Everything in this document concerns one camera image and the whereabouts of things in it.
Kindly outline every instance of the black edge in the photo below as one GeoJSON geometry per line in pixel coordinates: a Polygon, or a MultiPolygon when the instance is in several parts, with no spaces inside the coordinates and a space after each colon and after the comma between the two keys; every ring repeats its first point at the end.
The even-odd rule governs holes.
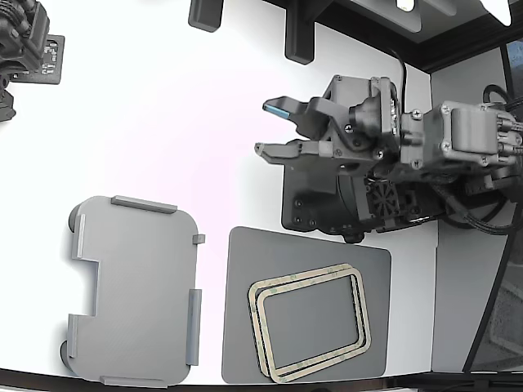
{"type": "MultiPolygon", "coordinates": [[[[520,218],[521,218],[521,206],[518,205],[516,207],[516,210],[514,211],[514,217],[512,218],[512,223],[516,222],[520,218]]],[[[507,271],[508,259],[511,254],[512,244],[514,243],[516,237],[517,237],[517,232],[512,233],[508,236],[507,241],[505,242],[505,248],[503,249],[503,255],[501,256],[501,261],[499,262],[498,273],[496,274],[496,278],[494,279],[494,285],[492,286],[492,289],[490,291],[489,299],[487,300],[487,304],[485,306],[485,311],[483,312],[483,316],[481,317],[480,326],[478,327],[478,329],[476,331],[476,336],[474,337],[474,341],[472,342],[471,350],[469,351],[467,360],[465,361],[465,364],[463,365],[464,372],[471,371],[472,364],[474,362],[474,358],[476,357],[477,351],[480,348],[481,339],[482,339],[483,335],[485,334],[487,325],[490,320],[490,315],[492,314],[492,309],[494,308],[494,304],[496,303],[496,299],[498,298],[498,291],[499,291],[499,288],[503,281],[503,276],[505,275],[505,272],[507,271]]]]}
{"type": "Polygon", "coordinates": [[[500,47],[501,60],[503,61],[503,70],[505,71],[505,84],[507,85],[507,93],[514,97],[514,82],[512,81],[512,69],[510,67],[510,60],[508,59],[507,44],[500,47]]]}
{"type": "Polygon", "coordinates": [[[523,37],[523,2],[510,8],[509,27],[488,14],[422,42],[422,70],[431,74],[523,37]]]}
{"type": "Polygon", "coordinates": [[[523,387],[523,374],[419,373],[395,377],[391,387],[425,391],[520,392],[523,387]]]}
{"type": "MultiPolygon", "coordinates": [[[[363,390],[382,390],[387,388],[391,379],[381,378],[375,380],[356,380],[339,383],[320,383],[306,387],[305,385],[177,385],[168,387],[167,391],[199,392],[271,392],[284,390],[287,392],[309,392],[317,388],[336,390],[350,390],[352,392],[363,390]]],[[[18,388],[24,390],[41,390],[52,392],[151,392],[151,388],[135,388],[122,386],[108,386],[100,382],[90,382],[79,378],[44,376],[41,374],[14,372],[0,369],[0,388],[18,388]]]]}
{"type": "MultiPolygon", "coordinates": [[[[284,9],[289,5],[286,0],[264,1],[284,9]]],[[[512,25],[509,27],[492,15],[484,15],[422,43],[413,42],[337,2],[329,5],[316,21],[379,51],[388,54],[391,50],[397,51],[405,62],[432,74],[523,37],[523,2],[515,2],[510,7],[512,25]]]]}
{"type": "Polygon", "coordinates": [[[214,33],[221,26],[223,0],[191,0],[189,25],[214,33]]]}

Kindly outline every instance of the gray wall panel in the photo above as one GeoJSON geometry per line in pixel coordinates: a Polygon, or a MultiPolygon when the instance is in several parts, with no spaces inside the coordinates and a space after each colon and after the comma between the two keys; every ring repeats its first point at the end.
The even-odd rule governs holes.
{"type": "MultiPolygon", "coordinates": [[[[488,84],[505,88],[501,52],[495,49],[442,69],[431,77],[432,104],[480,103],[488,84]]],[[[513,206],[494,220],[507,224],[513,206]]],[[[489,299],[506,237],[439,224],[432,370],[461,372],[489,299]]]]}

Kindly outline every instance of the gray tray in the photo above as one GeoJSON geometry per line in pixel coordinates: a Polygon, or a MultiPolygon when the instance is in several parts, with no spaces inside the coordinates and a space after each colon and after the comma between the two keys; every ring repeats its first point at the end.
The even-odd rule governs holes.
{"type": "MultiPolygon", "coordinates": [[[[379,377],[387,363],[391,256],[386,250],[249,228],[230,233],[222,376],[229,384],[272,383],[257,359],[248,291],[255,282],[347,263],[361,273],[372,344],[363,354],[292,383],[379,377]]],[[[357,340],[351,285],[337,279],[266,303],[277,368],[357,340]]]]}
{"type": "Polygon", "coordinates": [[[167,387],[198,364],[198,234],[175,206],[90,198],[69,218],[73,255],[98,264],[93,316],[69,315],[62,360],[106,385],[167,387]]]}

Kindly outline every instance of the white table surface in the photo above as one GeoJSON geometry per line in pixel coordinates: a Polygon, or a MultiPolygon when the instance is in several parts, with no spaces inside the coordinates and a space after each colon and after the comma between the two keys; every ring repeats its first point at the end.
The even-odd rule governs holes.
{"type": "MultiPolygon", "coordinates": [[[[67,218],[120,194],[176,204],[207,235],[200,361],[184,383],[223,384],[229,232],[284,232],[283,168],[253,146],[297,134],[262,103],[321,95],[334,74],[400,83],[395,59],[324,26],[312,64],[286,60],[284,10],[261,0],[226,0],[216,33],[187,24],[189,5],[44,1],[51,33],[66,36],[62,84],[11,84],[18,114],[0,125],[0,368],[71,376],[58,349],[68,314],[92,313],[94,265],[70,260],[67,218]]],[[[430,77],[409,67],[408,82],[407,109],[429,110],[430,77]]],[[[436,223],[364,242],[392,254],[385,376],[430,370],[436,244],[436,223]]]]}

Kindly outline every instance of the gray mat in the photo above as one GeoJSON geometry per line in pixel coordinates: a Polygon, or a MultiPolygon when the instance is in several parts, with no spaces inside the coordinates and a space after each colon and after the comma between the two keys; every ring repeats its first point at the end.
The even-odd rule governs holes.
{"type": "MultiPolygon", "coordinates": [[[[385,372],[391,285],[388,251],[239,227],[231,231],[229,243],[221,368],[225,382],[273,382],[263,376],[257,361],[248,309],[250,286],[263,279],[342,263],[357,268],[363,277],[372,345],[362,355],[293,382],[374,378],[385,372]]],[[[267,324],[277,367],[356,340],[348,283],[348,278],[342,278],[267,299],[267,324]]]]}

